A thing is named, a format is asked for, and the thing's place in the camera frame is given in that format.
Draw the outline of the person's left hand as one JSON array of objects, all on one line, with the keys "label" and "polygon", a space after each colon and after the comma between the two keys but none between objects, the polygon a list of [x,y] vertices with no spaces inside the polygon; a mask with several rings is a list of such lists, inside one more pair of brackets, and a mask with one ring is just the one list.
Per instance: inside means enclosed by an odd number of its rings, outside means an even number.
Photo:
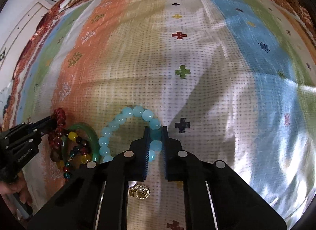
[{"label": "person's left hand", "polygon": [[29,206],[32,205],[32,197],[29,193],[27,183],[22,171],[18,173],[18,179],[14,183],[6,183],[1,181],[1,196],[11,211],[14,211],[16,207],[6,196],[14,193],[19,194],[19,199],[23,204],[27,203]]}]

